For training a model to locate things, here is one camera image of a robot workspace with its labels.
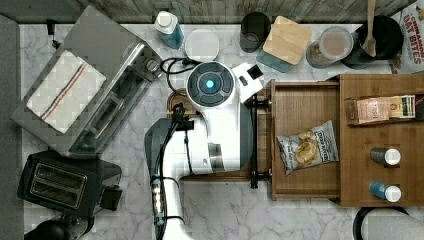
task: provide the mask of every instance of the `black mug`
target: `black mug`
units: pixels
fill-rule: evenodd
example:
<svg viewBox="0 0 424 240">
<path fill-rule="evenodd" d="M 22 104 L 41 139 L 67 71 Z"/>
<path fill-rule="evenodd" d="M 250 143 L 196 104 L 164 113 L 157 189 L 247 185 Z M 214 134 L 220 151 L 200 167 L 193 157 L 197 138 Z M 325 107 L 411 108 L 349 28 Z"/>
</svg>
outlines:
<svg viewBox="0 0 424 240">
<path fill-rule="evenodd" d="M 247 14 L 241 21 L 240 47 L 251 53 L 256 51 L 268 37 L 271 31 L 271 21 L 260 12 Z"/>
</svg>

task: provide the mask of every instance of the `kitchen counter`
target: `kitchen counter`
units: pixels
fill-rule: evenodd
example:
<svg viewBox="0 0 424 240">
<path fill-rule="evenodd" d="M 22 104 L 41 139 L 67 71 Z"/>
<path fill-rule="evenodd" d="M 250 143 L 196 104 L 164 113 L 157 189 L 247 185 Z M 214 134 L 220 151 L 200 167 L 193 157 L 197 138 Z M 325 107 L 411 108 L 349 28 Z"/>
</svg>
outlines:
<svg viewBox="0 0 424 240">
<path fill-rule="evenodd" d="M 330 25 L 308 25 L 315 39 Z M 353 31 L 358 25 L 343 25 Z M 64 39 L 71 25 L 57 25 L 55 39 Z M 144 39 L 163 58 L 183 56 L 183 50 L 165 47 L 153 25 L 124 25 Z M 255 64 L 255 53 L 244 53 L 239 47 L 238 25 L 182 26 L 185 36 L 197 28 L 210 29 L 220 41 L 219 62 L 235 67 L 243 62 Z M 28 91 L 55 49 L 45 25 L 21 25 L 21 93 Z M 377 62 L 364 70 L 351 70 L 341 63 L 327 69 L 312 69 L 305 58 L 288 73 L 279 73 L 262 64 L 263 84 L 278 81 L 326 80 L 342 72 L 390 73 L 387 61 Z M 182 88 L 185 75 L 172 76 L 176 88 Z M 154 239 L 151 192 L 145 164 L 144 134 L 159 118 L 166 115 L 171 91 L 164 77 L 151 85 L 134 108 L 102 159 L 118 164 L 123 170 L 120 186 L 124 189 L 116 212 L 101 211 L 93 230 L 82 239 Z M 29 154 L 47 150 L 47 146 L 22 130 L 23 164 Z M 284 199 L 272 201 L 270 185 L 259 183 L 250 189 L 249 182 L 193 182 L 180 184 L 184 219 L 195 239 L 352 239 L 352 223 L 358 208 L 341 208 L 326 199 Z M 424 209 L 408 208 L 411 215 L 424 219 Z M 25 202 L 25 232 L 57 213 Z"/>
</svg>

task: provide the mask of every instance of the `oven door handle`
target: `oven door handle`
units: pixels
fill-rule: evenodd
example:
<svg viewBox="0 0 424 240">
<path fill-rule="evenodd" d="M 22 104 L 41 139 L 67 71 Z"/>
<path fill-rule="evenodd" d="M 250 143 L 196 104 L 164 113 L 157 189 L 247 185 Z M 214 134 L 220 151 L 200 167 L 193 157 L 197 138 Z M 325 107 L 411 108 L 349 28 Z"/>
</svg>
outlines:
<svg viewBox="0 0 424 240">
<path fill-rule="evenodd" d="M 99 130 L 97 130 L 97 134 L 94 136 L 95 139 L 99 139 L 105 132 L 107 132 L 106 130 L 108 130 L 108 128 L 112 125 L 118 113 L 122 110 L 122 108 L 124 108 L 125 100 L 123 98 L 118 99 L 115 96 L 111 96 L 111 99 L 116 103 L 116 107 L 110 115 L 108 121 L 105 122 L 104 125 L 99 128 Z"/>
</svg>

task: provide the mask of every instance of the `wooden spoon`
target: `wooden spoon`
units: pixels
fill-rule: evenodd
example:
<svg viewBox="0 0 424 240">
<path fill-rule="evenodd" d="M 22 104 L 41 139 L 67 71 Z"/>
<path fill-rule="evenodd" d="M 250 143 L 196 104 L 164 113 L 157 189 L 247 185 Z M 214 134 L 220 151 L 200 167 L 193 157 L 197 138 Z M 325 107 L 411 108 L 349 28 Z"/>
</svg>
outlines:
<svg viewBox="0 0 424 240">
<path fill-rule="evenodd" d="M 375 57 L 375 38 L 372 36 L 372 29 L 374 25 L 374 12 L 376 0 L 368 0 L 368 35 L 365 39 L 362 49 L 371 57 Z"/>
</svg>

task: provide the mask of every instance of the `dish towel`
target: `dish towel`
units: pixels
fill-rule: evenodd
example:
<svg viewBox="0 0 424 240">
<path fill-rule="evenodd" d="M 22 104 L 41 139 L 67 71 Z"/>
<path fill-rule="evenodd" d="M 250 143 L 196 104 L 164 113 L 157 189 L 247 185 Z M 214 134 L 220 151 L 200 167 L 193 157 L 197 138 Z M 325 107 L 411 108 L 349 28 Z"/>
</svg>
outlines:
<svg viewBox="0 0 424 240">
<path fill-rule="evenodd" d="M 105 80 L 83 59 L 64 51 L 26 106 L 44 122 L 66 133 Z"/>
</svg>

